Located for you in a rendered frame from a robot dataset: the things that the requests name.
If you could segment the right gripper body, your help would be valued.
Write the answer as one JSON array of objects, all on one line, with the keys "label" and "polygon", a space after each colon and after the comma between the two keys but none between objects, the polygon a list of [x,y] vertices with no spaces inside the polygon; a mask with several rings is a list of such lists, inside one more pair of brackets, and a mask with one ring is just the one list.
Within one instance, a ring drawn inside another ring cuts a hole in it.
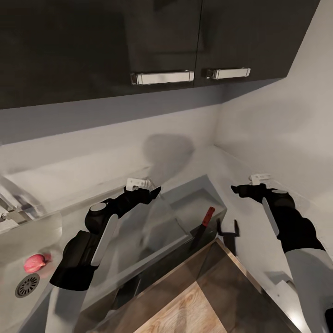
[{"label": "right gripper body", "polygon": [[259,190],[259,189],[264,189],[266,188],[266,185],[263,183],[260,183],[259,185],[239,185],[238,186],[238,195],[239,197],[250,197],[252,199],[255,199],[254,194]]}]

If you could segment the parer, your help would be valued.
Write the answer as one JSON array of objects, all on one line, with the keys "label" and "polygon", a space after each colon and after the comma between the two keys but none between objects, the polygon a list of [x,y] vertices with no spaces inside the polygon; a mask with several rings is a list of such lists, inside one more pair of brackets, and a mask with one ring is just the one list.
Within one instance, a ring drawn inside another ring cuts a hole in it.
[{"label": "parer", "polygon": [[203,220],[203,222],[202,222],[202,224],[201,224],[201,226],[200,226],[200,228],[199,228],[199,230],[198,230],[198,232],[197,232],[197,234],[196,234],[196,236],[195,236],[195,238],[194,238],[194,240],[193,240],[193,242],[192,242],[188,251],[193,250],[197,246],[197,244],[198,244],[199,240],[201,239],[205,229],[208,227],[208,222],[210,221],[210,219],[212,217],[213,211],[215,211],[215,208],[210,207],[209,210],[208,210],[208,213],[207,213],[206,217],[204,218],[204,220]]}]

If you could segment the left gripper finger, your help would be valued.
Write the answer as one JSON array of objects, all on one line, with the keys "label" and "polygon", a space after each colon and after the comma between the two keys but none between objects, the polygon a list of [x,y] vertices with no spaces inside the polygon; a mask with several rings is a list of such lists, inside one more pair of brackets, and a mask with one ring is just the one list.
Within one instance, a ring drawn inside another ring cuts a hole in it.
[{"label": "left gripper finger", "polygon": [[158,194],[160,193],[160,191],[161,191],[161,186],[158,187],[157,189],[151,191],[151,192],[150,192],[150,200],[152,200],[152,199],[156,199],[157,196],[158,196]]}]

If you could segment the vidalia onion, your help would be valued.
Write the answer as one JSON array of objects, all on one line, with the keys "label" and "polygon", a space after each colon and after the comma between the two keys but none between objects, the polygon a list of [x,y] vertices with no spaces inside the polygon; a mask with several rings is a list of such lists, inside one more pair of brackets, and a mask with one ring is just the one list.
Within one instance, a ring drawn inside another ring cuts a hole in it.
[{"label": "vidalia onion", "polygon": [[41,254],[35,254],[25,261],[24,270],[27,273],[34,273],[40,270],[43,265],[46,265],[45,257]]}]

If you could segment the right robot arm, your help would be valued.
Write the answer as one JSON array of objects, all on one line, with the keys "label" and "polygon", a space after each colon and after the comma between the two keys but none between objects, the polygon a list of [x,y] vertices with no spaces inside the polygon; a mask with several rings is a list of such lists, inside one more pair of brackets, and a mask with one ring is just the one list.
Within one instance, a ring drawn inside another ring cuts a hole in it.
[{"label": "right robot arm", "polygon": [[333,333],[333,261],[316,238],[313,223],[302,218],[288,192],[267,188],[260,180],[270,173],[251,174],[248,185],[232,186],[239,197],[261,203],[293,277],[305,321],[311,333]]}]

